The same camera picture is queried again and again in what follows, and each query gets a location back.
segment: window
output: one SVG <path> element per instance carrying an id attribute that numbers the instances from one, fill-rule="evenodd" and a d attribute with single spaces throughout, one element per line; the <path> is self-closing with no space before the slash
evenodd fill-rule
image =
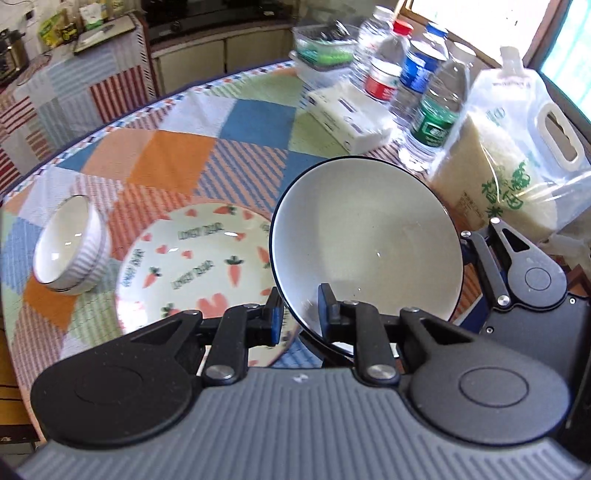
<path id="1" fill-rule="evenodd" d="M 499 47 L 512 45 L 522 57 L 530 49 L 551 0 L 407 0 L 410 11 L 435 21 L 470 43 L 486 56 L 500 61 Z"/>
<path id="2" fill-rule="evenodd" d="M 591 2 L 573 0 L 541 72 L 591 119 Z"/>

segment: bottle label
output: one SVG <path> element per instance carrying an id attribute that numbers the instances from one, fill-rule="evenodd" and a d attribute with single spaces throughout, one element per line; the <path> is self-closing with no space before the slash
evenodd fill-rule
<path id="1" fill-rule="evenodd" d="M 428 55 L 409 52 L 402 67 L 400 82 L 415 92 L 423 93 L 440 63 Z"/>
<path id="2" fill-rule="evenodd" d="M 441 147 L 457 117 L 457 113 L 450 112 L 429 99 L 423 99 L 409 130 L 423 145 Z"/>
<path id="3" fill-rule="evenodd" d="M 398 86 L 398 75 L 391 75 L 372 66 L 365 82 L 365 91 L 373 98 L 389 102 Z"/>

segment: white tissue package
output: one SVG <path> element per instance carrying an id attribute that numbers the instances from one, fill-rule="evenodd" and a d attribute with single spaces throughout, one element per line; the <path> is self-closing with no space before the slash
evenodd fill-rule
<path id="1" fill-rule="evenodd" d="M 346 80 L 307 95 L 308 111 L 350 154 L 390 142 L 394 119 L 388 109 Z"/>

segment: carrot print plate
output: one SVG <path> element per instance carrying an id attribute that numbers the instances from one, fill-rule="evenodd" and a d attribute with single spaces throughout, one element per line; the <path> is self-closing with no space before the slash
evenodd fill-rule
<path id="1" fill-rule="evenodd" d="M 218 317 L 234 305 L 265 303 L 275 285 L 269 263 L 269 220 L 240 206 L 201 203 L 170 212 L 136 239 L 117 281 L 124 333 L 181 310 Z M 281 343 L 256 347 L 249 364 L 271 364 L 298 324 L 286 315 Z"/>

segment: red label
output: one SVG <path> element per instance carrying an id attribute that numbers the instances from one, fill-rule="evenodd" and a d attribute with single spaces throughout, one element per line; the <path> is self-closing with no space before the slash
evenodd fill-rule
<path id="1" fill-rule="evenodd" d="M 389 101 L 392 99 L 396 87 L 379 83 L 375 78 L 368 75 L 367 81 L 365 82 L 365 91 L 375 99 Z"/>

